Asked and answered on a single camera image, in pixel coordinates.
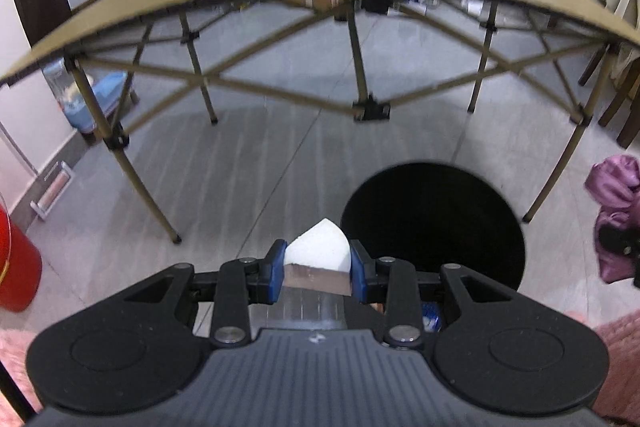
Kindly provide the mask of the pink satin cloth bag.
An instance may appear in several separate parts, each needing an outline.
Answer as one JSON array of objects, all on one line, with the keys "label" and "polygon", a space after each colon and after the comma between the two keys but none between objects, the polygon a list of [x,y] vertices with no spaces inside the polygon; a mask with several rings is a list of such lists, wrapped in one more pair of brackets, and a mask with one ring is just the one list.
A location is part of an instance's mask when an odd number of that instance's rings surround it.
[{"label": "pink satin cloth bag", "polygon": [[584,187],[599,205],[593,245],[600,279],[639,286],[639,161],[615,155],[594,165]]}]

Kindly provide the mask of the dark wooden chair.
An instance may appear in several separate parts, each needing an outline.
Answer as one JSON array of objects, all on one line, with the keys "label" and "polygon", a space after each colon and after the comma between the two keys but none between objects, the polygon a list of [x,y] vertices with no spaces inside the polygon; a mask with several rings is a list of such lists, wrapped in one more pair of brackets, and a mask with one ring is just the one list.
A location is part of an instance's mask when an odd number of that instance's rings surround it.
[{"label": "dark wooden chair", "polygon": [[[576,126],[573,138],[577,141],[582,139],[582,135],[589,127],[592,121],[594,109],[596,108],[599,98],[604,90],[608,77],[611,75],[611,70],[616,62],[618,47],[614,44],[604,44],[597,50],[596,54],[589,62],[585,72],[582,73],[578,83],[581,86],[585,86],[589,78],[597,72],[597,80],[594,84],[589,100],[587,104],[582,108],[582,121]],[[631,64],[623,71],[623,80],[616,88],[616,92],[613,100],[608,103],[608,107],[604,110],[604,113],[598,119],[598,125],[600,127],[606,127],[611,120],[616,116],[618,111],[622,108],[623,103],[631,95],[632,89],[639,87],[639,60],[636,58]],[[636,96],[631,102],[629,114],[625,120],[622,130],[618,132],[616,143],[623,148],[630,147],[630,144],[639,135],[639,91],[636,91]]]}]

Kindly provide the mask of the blue tissue pack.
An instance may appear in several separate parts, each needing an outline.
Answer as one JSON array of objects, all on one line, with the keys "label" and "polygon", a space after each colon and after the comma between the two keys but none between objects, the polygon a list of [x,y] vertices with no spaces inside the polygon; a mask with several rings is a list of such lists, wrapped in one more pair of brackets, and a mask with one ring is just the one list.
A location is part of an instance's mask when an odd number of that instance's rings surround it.
[{"label": "blue tissue pack", "polygon": [[437,303],[422,303],[424,331],[437,333],[442,328],[442,314]]}]

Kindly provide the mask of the white triangular foam wedge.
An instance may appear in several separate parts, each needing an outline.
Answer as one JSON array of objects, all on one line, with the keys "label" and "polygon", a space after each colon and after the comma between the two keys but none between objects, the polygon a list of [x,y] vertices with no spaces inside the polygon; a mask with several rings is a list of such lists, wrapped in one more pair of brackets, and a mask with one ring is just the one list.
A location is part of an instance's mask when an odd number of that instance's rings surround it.
[{"label": "white triangular foam wedge", "polygon": [[346,235],[324,218],[286,247],[283,285],[350,296],[351,255]]}]

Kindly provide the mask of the red plastic bucket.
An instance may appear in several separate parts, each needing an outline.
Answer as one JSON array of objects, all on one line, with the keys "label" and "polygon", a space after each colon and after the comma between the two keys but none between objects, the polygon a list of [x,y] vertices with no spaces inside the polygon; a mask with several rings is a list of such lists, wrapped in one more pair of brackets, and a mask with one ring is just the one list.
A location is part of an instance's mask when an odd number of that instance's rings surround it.
[{"label": "red plastic bucket", "polygon": [[42,258],[38,248],[1,209],[0,303],[11,312],[25,311],[41,281]]}]

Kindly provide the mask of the black round trash bin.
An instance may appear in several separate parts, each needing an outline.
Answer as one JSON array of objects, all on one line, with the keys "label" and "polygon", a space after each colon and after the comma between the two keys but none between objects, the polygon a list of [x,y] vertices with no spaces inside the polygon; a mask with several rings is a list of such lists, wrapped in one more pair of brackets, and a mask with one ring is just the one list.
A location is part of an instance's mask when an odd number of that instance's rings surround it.
[{"label": "black round trash bin", "polygon": [[516,291],[524,234],[502,195],[484,179],[441,162],[384,169],[358,187],[341,229],[373,259],[394,257],[419,272],[457,263]]}]

